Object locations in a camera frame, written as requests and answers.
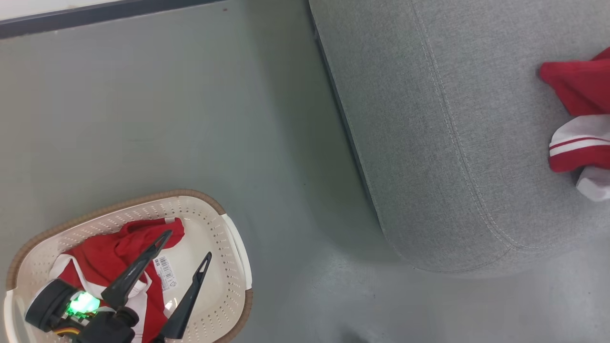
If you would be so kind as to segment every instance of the laundry basket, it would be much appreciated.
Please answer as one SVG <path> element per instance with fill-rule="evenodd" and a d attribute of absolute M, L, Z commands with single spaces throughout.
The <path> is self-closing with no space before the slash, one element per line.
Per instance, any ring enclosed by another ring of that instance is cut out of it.
<path fill-rule="evenodd" d="M 177 285 L 163 293 L 169 315 L 188 289 L 193 272 L 208 251 L 213 254 L 193 309 L 184 342 L 229 342 L 243 328 L 252 307 L 252 273 L 242 239 L 231 218 L 211 197 L 195 190 L 173 190 L 116 204 L 45 231 L 15 256 L 7 276 L 4 326 L 9 343 L 64 342 L 24 321 L 37 291 L 49 281 L 49 271 L 62 252 L 88 237 L 118 231 L 133 220 L 178 217 L 185 236 L 162 250 Z"/>

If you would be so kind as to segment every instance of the gray sofa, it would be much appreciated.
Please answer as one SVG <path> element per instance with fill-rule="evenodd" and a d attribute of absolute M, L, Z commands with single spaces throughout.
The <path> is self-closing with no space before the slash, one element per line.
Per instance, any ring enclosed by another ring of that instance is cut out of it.
<path fill-rule="evenodd" d="M 548 167 L 570 120 L 537 77 L 610 46 L 608 0 L 310 0 L 379 222 L 418 269 L 518 272 L 610 229 Z"/>

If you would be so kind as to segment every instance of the white basket handle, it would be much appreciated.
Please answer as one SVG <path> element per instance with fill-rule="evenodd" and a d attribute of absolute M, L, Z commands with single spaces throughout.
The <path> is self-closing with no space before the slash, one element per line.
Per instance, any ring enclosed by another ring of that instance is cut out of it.
<path fill-rule="evenodd" d="M 15 331 L 15 321 L 13 320 L 13 289 L 6 292 L 4 297 L 4 330 L 9 339 L 9 343 L 19 343 L 17 332 Z"/>
<path fill-rule="evenodd" d="M 233 219 L 229 217 L 229 215 L 223 214 L 221 217 L 225 220 L 229 230 L 231 231 L 235 247 L 237 248 L 237 253 L 239 254 L 239 258 L 242 260 L 243 272 L 246 275 L 246 289 L 252 289 L 252 269 L 250 268 L 250 260 L 248 259 L 248 254 L 246 253 L 246 247 L 243 244 L 242 237 L 239 236 L 237 227 L 235 227 L 235 223 L 233 222 Z"/>

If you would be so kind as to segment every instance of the white wall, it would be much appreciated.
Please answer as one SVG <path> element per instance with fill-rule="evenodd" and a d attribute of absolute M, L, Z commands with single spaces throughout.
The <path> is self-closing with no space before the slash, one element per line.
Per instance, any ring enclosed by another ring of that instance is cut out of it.
<path fill-rule="evenodd" d="M 0 20 L 113 2 L 114 0 L 0 0 Z"/>

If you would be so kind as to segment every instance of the glowing green led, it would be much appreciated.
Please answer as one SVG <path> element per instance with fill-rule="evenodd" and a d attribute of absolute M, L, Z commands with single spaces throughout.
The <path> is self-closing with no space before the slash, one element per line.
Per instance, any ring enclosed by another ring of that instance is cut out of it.
<path fill-rule="evenodd" d="M 99 308 L 99 299 L 87 292 L 79 294 L 78 298 L 72 300 L 68 305 L 68 313 L 89 313 L 95 312 Z"/>

